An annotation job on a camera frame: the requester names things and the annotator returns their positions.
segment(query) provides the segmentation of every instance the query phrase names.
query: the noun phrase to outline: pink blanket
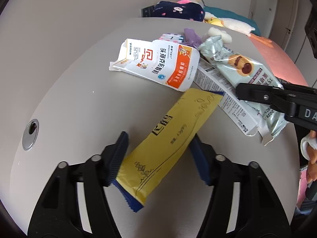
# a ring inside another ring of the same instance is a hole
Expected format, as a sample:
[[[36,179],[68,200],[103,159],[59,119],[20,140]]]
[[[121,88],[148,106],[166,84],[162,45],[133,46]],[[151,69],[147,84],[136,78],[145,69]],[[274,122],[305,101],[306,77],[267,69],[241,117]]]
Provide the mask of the pink blanket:
[[[276,77],[293,84],[308,86],[299,69],[276,43],[272,42],[274,48],[270,48],[253,38],[250,38],[250,40],[259,50]]]

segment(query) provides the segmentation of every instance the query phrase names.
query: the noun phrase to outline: snack wrapper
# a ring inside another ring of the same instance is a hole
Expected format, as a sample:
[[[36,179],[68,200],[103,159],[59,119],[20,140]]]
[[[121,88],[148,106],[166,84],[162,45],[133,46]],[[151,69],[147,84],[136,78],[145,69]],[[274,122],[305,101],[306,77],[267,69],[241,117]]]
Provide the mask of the snack wrapper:
[[[208,38],[199,46],[203,56],[236,87],[239,83],[275,86],[283,89],[276,77],[262,64],[226,48],[221,36]],[[284,114],[269,105],[246,101],[266,121],[270,134],[275,138],[286,126]]]
[[[109,70],[127,72],[184,92],[194,81],[198,62],[199,52],[193,47],[166,40],[126,39]]]
[[[222,95],[190,88],[122,162],[115,185],[135,212],[171,170]]]

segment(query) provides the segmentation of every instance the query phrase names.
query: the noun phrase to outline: cookie picture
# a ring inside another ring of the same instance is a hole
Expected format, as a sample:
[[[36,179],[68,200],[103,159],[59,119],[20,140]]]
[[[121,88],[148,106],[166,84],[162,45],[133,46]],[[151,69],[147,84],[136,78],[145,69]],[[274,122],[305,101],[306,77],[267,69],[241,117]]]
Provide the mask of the cookie picture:
[[[231,55],[228,63],[237,68],[237,73],[243,77],[249,76],[254,69],[254,64],[247,57],[242,55]]]

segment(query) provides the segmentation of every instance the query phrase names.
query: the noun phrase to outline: teal cushion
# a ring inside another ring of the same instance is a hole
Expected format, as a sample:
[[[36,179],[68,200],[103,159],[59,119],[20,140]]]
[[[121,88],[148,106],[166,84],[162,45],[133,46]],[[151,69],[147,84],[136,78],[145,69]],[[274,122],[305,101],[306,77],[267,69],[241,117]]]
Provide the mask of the teal cushion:
[[[255,28],[255,30],[252,31],[252,33],[254,35],[257,35],[259,37],[261,36],[260,29],[254,20],[243,17],[243,16],[236,14],[232,11],[226,11],[226,10],[216,8],[216,7],[205,6],[204,10],[206,12],[210,12],[211,14],[215,15],[217,18],[230,18],[230,19],[235,19],[235,20],[245,22],[245,23],[249,24],[251,27]]]

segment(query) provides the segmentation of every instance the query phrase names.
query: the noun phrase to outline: table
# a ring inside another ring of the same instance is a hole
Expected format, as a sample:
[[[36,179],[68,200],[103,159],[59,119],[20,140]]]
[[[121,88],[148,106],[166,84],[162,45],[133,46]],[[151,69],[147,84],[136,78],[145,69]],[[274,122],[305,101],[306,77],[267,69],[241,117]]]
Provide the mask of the table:
[[[10,214],[24,232],[42,189],[60,161],[84,162],[114,143],[121,131],[129,134],[131,152],[182,95],[158,83],[109,71],[109,62],[117,59],[122,42],[126,38],[152,41],[163,33],[180,34],[184,28],[194,28],[202,36],[210,25],[179,19],[130,19],[87,50],[47,92],[32,116],[39,121],[36,143],[29,152],[19,144],[11,171],[10,203],[15,209]],[[226,31],[233,39],[229,48],[266,65],[247,36]],[[291,221],[299,180],[293,124],[264,147],[259,134],[245,136],[217,107],[198,134],[202,142],[233,162],[257,161]],[[212,187],[199,179],[186,151],[138,213],[132,212],[114,186],[105,192],[122,237],[196,237]],[[83,226],[88,229],[82,191],[79,196]]]

